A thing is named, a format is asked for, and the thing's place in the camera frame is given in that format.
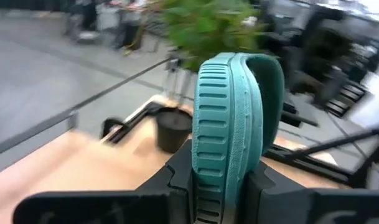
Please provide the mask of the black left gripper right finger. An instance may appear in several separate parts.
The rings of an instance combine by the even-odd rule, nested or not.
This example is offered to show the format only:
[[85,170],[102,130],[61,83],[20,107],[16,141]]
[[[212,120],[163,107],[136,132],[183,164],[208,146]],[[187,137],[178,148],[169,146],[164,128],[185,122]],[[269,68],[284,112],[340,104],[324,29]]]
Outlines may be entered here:
[[379,224],[379,190],[306,188],[260,163],[243,184],[242,224]]

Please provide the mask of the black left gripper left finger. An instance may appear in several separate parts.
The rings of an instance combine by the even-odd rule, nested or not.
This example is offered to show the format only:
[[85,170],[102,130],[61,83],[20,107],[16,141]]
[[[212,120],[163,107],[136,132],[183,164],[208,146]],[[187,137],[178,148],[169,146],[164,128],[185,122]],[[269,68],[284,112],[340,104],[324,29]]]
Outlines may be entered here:
[[22,200],[12,224],[193,224],[192,142],[136,190],[42,192]]

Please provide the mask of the teal rubber slide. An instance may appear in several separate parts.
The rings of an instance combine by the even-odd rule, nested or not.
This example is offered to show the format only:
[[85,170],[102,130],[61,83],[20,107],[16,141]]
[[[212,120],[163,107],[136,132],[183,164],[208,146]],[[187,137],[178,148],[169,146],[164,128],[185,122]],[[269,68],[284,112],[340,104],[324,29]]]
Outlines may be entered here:
[[195,87],[192,168],[195,224],[234,224],[245,175],[274,142],[284,77],[270,55],[220,53]]

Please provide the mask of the black plant pot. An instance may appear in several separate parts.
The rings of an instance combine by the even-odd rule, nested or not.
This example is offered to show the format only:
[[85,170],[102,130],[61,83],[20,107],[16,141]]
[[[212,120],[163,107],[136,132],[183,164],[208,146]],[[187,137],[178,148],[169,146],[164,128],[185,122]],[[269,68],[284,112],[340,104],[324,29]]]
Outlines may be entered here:
[[156,144],[168,153],[176,153],[192,132],[192,116],[178,108],[162,107],[156,115]]

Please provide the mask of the backlit keyboard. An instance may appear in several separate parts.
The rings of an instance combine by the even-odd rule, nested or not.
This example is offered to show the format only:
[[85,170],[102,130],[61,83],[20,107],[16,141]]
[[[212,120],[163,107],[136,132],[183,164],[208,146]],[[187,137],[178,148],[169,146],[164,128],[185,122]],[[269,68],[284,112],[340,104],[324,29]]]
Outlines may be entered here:
[[366,86],[348,81],[339,94],[326,104],[325,110],[338,118],[344,118],[367,93]]

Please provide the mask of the person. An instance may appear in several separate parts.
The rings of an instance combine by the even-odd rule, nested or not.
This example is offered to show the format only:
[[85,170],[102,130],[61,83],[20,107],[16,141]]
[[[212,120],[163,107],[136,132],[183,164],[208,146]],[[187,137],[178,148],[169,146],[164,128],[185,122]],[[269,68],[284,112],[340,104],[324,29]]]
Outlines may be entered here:
[[97,28],[96,0],[73,0],[68,7],[63,34],[75,43],[95,43]]
[[114,49],[123,51],[124,56],[134,49],[146,3],[147,0],[116,0],[114,3],[119,19]]

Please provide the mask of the green leafy plant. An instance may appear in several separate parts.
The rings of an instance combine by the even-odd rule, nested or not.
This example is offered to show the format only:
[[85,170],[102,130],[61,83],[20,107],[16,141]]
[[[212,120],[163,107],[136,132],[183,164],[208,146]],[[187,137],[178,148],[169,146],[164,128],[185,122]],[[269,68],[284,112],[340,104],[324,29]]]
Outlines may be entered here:
[[266,24],[247,0],[161,0],[161,8],[167,38],[187,70],[197,73],[219,53],[260,51]]

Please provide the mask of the black aluminium table frame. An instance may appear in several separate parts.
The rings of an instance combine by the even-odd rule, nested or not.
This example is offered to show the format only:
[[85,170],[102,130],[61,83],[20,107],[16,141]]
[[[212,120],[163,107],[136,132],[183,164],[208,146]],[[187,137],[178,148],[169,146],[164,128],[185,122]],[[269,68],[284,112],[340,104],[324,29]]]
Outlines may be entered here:
[[[155,116],[158,112],[166,108],[173,108],[176,101],[170,100],[161,95],[152,96],[147,102],[133,112],[126,120],[118,118],[107,118],[103,122],[101,139],[111,144],[119,143],[132,129],[135,128],[145,117]],[[325,159],[318,159],[323,151],[334,147],[355,143],[372,136],[379,135],[379,126],[369,131],[337,138],[332,141],[321,143],[309,148],[296,146],[293,142],[288,146],[283,145],[283,141],[274,144],[266,154],[271,161],[279,164],[295,167],[310,174],[318,175],[338,184],[344,184],[352,188],[379,188],[379,145],[371,152],[354,172],[343,170],[333,166],[332,162]]]

